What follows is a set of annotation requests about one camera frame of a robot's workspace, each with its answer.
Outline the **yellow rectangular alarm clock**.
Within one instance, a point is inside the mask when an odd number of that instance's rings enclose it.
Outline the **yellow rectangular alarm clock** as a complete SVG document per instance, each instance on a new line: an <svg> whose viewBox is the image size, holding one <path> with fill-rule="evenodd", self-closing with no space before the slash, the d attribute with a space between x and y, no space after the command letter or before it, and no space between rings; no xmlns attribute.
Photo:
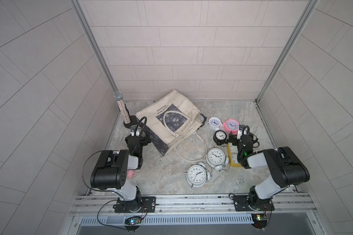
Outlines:
<svg viewBox="0 0 353 235"><path fill-rule="evenodd" d="M232 143L228 143L227 153L229 157L229 164L231 167L242 167L242 165L238 162L238 159L237 159L237 154L238 154L237 146L234 146Z"/></svg>

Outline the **pink alarm clock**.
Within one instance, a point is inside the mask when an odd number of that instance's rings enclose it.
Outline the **pink alarm clock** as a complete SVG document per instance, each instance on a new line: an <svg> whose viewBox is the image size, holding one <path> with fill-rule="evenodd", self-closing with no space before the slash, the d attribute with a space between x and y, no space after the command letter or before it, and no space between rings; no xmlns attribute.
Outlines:
<svg viewBox="0 0 353 235"><path fill-rule="evenodd" d="M231 133L233 135L237 135L239 130L239 122L235 119L230 118L223 123L223 128L227 134Z"/></svg>

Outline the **black alarm clock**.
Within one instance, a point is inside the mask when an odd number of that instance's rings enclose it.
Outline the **black alarm clock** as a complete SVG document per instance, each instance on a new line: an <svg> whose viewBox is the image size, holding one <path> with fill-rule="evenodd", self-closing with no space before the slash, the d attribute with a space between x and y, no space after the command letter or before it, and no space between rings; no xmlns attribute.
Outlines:
<svg viewBox="0 0 353 235"><path fill-rule="evenodd" d="M218 130L214 133L213 135L213 141L218 145L227 145L228 144L228 139L227 139L227 134L223 130Z"/></svg>

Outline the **large white twin-bell clock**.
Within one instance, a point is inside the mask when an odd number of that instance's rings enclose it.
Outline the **large white twin-bell clock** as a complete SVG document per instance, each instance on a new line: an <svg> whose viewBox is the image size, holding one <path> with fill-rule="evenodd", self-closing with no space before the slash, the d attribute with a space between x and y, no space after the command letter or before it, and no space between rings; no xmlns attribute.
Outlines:
<svg viewBox="0 0 353 235"><path fill-rule="evenodd" d="M225 171L225 168L229 166L229 157L219 148L209 150L206 161L215 171Z"/></svg>

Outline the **white twin-bell alarm clock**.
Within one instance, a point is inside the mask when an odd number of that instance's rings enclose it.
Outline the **white twin-bell alarm clock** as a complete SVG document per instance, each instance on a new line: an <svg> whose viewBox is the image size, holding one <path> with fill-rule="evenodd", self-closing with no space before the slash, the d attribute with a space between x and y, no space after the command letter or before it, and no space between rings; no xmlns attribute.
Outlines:
<svg viewBox="0 0 353 235"><path fill-rule="evenodd" d="M223 125L222 125L220 119L217 117L211 117L208 120L208 125L209 125L210 129L212 129L214 131L223 130Z"/></svg>

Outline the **beige canvas tote bag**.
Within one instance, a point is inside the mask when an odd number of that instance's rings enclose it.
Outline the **beige canvas tote bag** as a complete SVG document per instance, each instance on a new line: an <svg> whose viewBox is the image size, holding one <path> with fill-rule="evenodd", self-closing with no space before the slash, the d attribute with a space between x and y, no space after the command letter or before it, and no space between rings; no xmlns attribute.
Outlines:
<svg viewBox="0 0 353 235"><path fill-rule="evenodd" d="M137 112L137 118L146 117L146 126L150 129L151 142L161 156L175 152L184 161L197 163L202 161L207 154L207 144L197 134L197 130L203 126L200 110L184 95L177 90L171 91L165 97L145 109ZM202 143L204 152L202 157L187 159L177 147L195 135Z"/></svg>

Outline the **silver clock black back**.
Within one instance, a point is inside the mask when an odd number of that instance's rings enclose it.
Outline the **silver clock black back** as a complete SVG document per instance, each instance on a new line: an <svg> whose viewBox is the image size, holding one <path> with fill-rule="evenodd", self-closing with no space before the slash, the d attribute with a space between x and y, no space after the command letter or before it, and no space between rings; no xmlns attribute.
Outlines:
<svg viewBox="0 0 353 235"><path fill-rule="evenodd" d="M192 165L184 174L190 188L200 188L211 180L212 168L206 163L198 162Z"/></svg>

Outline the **large black round clock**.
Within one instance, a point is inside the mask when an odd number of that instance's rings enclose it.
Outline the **large black round clock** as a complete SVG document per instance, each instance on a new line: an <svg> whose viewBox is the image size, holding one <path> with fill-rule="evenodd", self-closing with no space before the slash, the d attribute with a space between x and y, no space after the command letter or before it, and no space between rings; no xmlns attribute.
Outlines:
<svg viewBox="0 0 353 235"><path fill-rule="evenodd" d="M204 116L203 114L200 114L199 117L200 117L200 120L201 120L201 123L202 123L202 125L200 127L203 127L206 124L206 122L207 122L207 117Z"/></svg>

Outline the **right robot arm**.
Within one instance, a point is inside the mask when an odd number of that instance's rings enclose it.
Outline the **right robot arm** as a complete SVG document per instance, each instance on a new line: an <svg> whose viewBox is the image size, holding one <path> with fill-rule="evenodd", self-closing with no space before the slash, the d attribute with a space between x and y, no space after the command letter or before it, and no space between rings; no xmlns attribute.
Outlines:
<svg viewBox="0 0 353 235"><path fill-rule="evenodd" d="M253 211L272 211L273 196L290 186L297 186L310 180L310 173L291 148L279 147L253 151L254 140L249 131L238 132L237 137L229 134L228 142L237 147L237 161L245 169L268 167L270 176L260 184L252 186L246 199L238 204Z"/></svg>

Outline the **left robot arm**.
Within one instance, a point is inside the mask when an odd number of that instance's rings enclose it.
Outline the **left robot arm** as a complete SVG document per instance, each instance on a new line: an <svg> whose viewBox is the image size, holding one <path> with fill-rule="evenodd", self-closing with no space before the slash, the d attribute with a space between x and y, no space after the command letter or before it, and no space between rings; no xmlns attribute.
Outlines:
<svg viewBox="0 0 353 235"><path fill-rule="evenodd" d="M119 196L113 206L116 213L146 210L139 188L127 180L130 170L139 170L143 164L143 147L151 142L148 132L133 131L125 138L128 149L101 152L90 177L91 188Z"/></svg>

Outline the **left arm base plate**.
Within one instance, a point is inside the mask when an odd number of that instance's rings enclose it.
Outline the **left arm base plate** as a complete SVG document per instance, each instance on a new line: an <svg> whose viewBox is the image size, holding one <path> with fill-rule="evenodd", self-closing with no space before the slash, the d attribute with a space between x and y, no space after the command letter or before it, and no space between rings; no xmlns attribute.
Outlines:
<svg viewBox="0 0 353 235"><path fill-rule="evenodd" d="M117 200L113 206L115 213L155 212L156 197L142 196L132 201Z"/></svg>

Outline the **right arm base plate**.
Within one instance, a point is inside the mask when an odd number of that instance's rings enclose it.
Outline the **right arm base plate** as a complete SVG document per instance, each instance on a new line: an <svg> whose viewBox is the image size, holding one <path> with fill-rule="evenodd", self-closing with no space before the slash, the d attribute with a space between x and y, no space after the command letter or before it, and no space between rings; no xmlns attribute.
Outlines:
<svg viewBox="0 0 353 235"><path fill-rule="evenodd" d="M259 199L256 195L235 195L231 194L229 198L233 201L237 212L249 211L274 211L272 199Z"/></svg>

